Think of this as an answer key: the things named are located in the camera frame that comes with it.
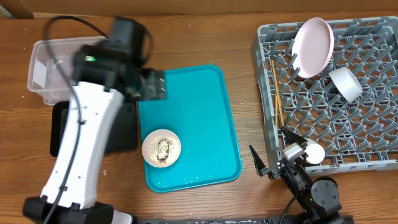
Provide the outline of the wooden chopstick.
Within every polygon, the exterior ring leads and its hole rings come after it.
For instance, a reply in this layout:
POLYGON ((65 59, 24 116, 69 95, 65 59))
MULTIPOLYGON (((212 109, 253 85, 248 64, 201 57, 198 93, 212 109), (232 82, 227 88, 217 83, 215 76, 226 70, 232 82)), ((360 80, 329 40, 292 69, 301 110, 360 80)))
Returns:
POLYGON ((276 76, 276 72, 275 72, 275 65, 274 65, 273 60, 271 60, 271 65, 272 65, 272 74, 273 74, 274 86, 275 86, 275 121, 279 126, 284 126, 284 116, 283 116, 282 105, 281 105, 281 101, 280 101, 279 87, 278 87, 277 76, 276 76))
POLYGON ((276 126, 276 130, 279 130, 279 101, 278 101, 279 97, 278 97, 278 92, 275 89, 275 126, 276 126))

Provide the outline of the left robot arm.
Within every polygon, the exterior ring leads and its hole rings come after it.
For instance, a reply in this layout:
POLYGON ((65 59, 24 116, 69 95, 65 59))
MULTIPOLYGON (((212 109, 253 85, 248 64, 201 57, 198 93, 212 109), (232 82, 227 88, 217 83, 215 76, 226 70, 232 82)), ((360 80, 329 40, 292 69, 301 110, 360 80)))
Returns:
POLYGON ((97 201, 110 139, 142 139, 147 185, 170 192, 235 180, 243 162, 216 65, 144 69, 125 46, 84 45, 73 58, 67 123, 53 171, 23 214, 36 223, 132 223, 97 201))

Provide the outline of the large pink plate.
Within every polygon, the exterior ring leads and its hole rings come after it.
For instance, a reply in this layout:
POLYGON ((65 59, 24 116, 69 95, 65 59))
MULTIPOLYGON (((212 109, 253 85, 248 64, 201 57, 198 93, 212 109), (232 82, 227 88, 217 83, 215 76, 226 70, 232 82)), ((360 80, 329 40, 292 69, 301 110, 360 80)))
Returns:
POLYGON ((299 69, 298 76, 312 78, 322 72, 331 59, 333 48, 333 31, 326 21, 314 17, 305 22, 292 47, 292 55, 296 55, 292 66, 299 69))

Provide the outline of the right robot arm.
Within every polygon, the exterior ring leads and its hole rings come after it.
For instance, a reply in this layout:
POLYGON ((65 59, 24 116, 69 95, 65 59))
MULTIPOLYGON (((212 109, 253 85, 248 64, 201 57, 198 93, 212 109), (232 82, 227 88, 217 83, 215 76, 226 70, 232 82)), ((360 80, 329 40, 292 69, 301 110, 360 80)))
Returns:
POLYGON ((285 219, 288 208, 281 215, 280 223, 346 223, 340 213, 338 184, 329 176, 312 180, 305 171, 305 165, 324 160, 325 152, 321 145, 309 138, 293 133, 285 126, 280 130, 287 138, 289 146, 282 151, 282 159, 266 167, 253 148, 250 148, 259 176, 270 180, 280 177, 293 195, 291 202, 297 201, 303 212, 285 219))

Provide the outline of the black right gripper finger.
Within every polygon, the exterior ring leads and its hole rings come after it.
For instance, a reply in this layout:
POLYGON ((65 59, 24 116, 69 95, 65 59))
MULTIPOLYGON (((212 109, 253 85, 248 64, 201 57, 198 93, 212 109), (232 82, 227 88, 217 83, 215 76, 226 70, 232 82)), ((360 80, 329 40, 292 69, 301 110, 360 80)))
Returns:
POLYGON ((304 137, 295 134, 285 126, 281 126, 280 130, 283 132, 288 144, 297 143, 302 149, 307 147, 307 140, 304 137))
POLYGON ((265 175, 265 171, 267 170, 266 165, 263 163, 262 159, 259 157, 255 149, 249 145, 250 152, 254 159, 254 165, 256 168, 256 173, 258 176, 263 177, 265 175))

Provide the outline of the white bowl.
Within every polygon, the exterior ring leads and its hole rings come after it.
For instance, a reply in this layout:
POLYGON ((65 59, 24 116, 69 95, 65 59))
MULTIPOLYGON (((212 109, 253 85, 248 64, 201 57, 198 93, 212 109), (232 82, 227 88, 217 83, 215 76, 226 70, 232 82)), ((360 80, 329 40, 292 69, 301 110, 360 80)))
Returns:
POLYGON ((363 88, 349 68, 338 68, 331 71, 329 76, 348 103, 352 103, 362 94, 363 88))

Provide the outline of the white cup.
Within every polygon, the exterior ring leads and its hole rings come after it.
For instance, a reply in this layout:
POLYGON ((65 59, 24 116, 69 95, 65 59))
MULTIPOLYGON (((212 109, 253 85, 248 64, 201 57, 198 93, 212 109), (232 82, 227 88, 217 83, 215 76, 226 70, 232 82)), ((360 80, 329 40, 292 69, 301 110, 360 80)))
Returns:
POLYGON ((307 146, 304 150, 307 154, 306 162, 312 165, 321 163, 325 158, 324 148, 310 138, 305 139, 307 140, 307 146))

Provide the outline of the grey dish rack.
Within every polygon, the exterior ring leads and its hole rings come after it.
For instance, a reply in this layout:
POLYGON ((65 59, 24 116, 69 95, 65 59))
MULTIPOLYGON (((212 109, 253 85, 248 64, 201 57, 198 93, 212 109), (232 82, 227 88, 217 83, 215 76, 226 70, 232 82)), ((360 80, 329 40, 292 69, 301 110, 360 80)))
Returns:
POLYGON ((261 94, 267 160, 275 164, 287 146, 275 126, 275 86, 284 124, 319 143, 323 162, 307 167, 312 175, 355 170, 397 168, 397 18, 373 17, 330 21, 334 52, 326 68, 300 78, 292 64, 295 36, 301 23, 260 26, 251 46, 252 63, 261 94), (349 68, 363 92, 348 103, 329 73, 349 68))

